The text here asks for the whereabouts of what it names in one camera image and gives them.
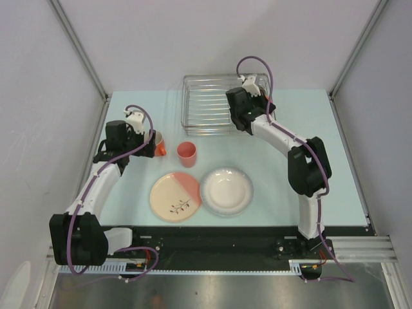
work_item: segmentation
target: light blue tabletop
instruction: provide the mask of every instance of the light blue tabletop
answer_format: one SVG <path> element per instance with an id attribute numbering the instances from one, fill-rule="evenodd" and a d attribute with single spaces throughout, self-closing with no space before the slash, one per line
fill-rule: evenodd
<path id="1" fill-rule="evenodd" d="M 167 156 L 131 156 L 123 176 L 111 191 L 102 211 L 102 225 L 168 226 L 287 226 L 299 222 L 297 194 L 287 178 L 287 160 L 268 143 L 248 135 L 187 136 L 180 125 L 180 91 L 114 92 L 106 121 L 125 119 L 129 104 L 142 106 L 163 133 Z M 325 225 L 365 226 L 366 218 L 341 138 L 325 90 L 275 90 L 277 120 L 295 133 L 320 137 L 326 147 L 332 177 L 330 194 L 323 200 Z M 198 161 L 190 169 L 182 167 L 177 145 L 185 140 L 196 144 Z M 157 179 L 183 171 L 202 179 L 211 169 L 234 166 L 245 171 L 254 184 L 254 198 L 239 216 L 226 218 L 205 207 L 181 223 L 167 223 L 151 210 L 149 194 Z"/>

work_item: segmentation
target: pink plate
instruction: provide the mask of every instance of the pink plate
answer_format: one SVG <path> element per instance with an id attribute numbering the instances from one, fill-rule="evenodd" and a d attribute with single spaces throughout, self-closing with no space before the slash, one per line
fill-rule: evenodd
<path id="1" fill-rule="evenodd" d="M 200 184 L 186 173 L 171 173 L 161 177 L 150 192 L 152 211 L 167 222 L 189 219 L 200 205 Z"/>

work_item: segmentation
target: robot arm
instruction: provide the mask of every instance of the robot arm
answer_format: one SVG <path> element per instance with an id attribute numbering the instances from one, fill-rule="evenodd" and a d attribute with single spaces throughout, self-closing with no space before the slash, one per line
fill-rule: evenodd
<path id="1" fill-rule="evenodd" d="M 226 92 L 231 119 L 238 130 L 246 131 L 250 135 L 267 141 L 288 159 L 288 180 L 299 196 L 299 233 L 304 239 L 311 241 L 318 236 L 317 199 L 318 195 L 324 191 L 325 184 L 319 168 L 315 162 L 310 161 L 310 153 L 296 140 L 306 140 L 320 159 L 326 176 L 330 178 L 332 171 L 323 142 L 317 137 L 307 140 L 294 135 L 295 138 L 292 138 L 272 126 L 266 115 L 268 99 L 256 80 L 255 75 L 249 75 L 242 87 Z M 271 114 L 273 110 L 275 106 L 270 104 L 269 113 Z M 270 120 L 278 127 L 290 132 L 271 117 Z"/>
<path id="2" fill-rule="evenodd" d="M 139 112 L 126 112 L 126 121 L 116 120 L 106 124 L 106 139 L 98 148 L 93 158 L 93 166 L 85 186 L 64 214 L 51 217 L 49 226 L 51 242 L 56 263 L 67 265 L 69 224 L 77 206 L 80 204 L 71 235 L 71 260 L 73 265 L 102 265 L 108 254 L 120 248 L 130 246 L 132 231 L 127 228 L 104 230 L 99 223 L 100 214 L 110 191 L 122 176 L 129 163 L 129 156 L 107 164 L 119 155 L 129 153 L 144 143 L 143 121 L 145 117 Z M 134 156 L 152 158 L 155 155 L 156 131 L 152 139 Z"/>

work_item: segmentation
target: wall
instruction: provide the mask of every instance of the wall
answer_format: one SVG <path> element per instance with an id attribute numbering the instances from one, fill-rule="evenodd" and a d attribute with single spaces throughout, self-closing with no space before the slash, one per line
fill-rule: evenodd
<path id="1" fill-rule="evenodd" d="M 105 88 L 176 88 L 266 59 L 277 88 L 331 89 L 377 0 L 61 0 Z M 245 71 L 263 71 L 255 61 Z"/>
<path id="2" fill-rule="evenodd" d="M 392 0 L 337 96 L 372 220 L 412 286 L 412 2 Z"/>
<path id="3" fill-rule="evenodd" d="M 0 295 L 30 261 L 28 308 L 48 221 L 74 199 L 102 101 L 47 1 L 1 1 L 0 41 Z"/>

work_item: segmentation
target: silver dish rack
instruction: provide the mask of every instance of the silver dish rack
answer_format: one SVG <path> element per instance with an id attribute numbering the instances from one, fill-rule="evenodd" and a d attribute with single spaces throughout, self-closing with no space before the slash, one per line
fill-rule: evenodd
<path id="1" fill-rule="evenodd" d="M 266 74 L 259 73 L 259 86 L 269 92 Z M 240 87 L 236 74 L 187 75 L 183 79 L 182 127 L 188 135 L 242 133 L 230 119 L 226 91 Z"/>

